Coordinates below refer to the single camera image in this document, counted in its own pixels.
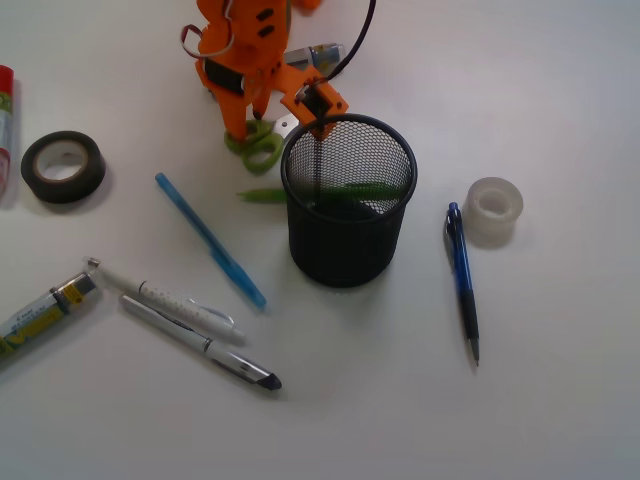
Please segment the orange gripper body with servo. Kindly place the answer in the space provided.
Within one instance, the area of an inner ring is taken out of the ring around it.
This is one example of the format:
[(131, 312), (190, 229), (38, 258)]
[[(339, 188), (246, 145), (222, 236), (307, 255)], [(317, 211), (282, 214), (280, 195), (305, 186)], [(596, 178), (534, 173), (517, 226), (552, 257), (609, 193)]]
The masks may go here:
[(232, 87), (242, 82), (246, 100), (254, 99), (257, 71), (274, 69), (273, 90), (284, 78), (296, 78), (283, 55), (291, 29), (292, 11), (310, 14), (318, 1), (199, 1), (207, 21), (198, 33), (193, 57), (203, 70), (203, 83)]

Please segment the orange moving gripper finger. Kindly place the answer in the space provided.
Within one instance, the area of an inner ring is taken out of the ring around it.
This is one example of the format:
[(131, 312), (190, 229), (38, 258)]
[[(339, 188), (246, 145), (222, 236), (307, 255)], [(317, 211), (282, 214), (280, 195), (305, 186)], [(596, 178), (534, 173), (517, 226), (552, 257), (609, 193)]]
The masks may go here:
[(261, 120), (269, 105), (273, 90), (274, 69), (257, 71), (254, 77), (254, 99), (252, 101), (253, 117)]

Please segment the orange fixed gripper finger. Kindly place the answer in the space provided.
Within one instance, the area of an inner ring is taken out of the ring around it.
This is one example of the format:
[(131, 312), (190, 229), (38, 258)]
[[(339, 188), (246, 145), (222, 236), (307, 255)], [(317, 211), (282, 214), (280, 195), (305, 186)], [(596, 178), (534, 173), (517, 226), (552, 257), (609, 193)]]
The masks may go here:
[(211, 83), (208, 88), (217, 99), (227, 133), (234, 140), (244, 142), (247, 136), (247, 102), (243, 83), (233, 82), (231, 88)]

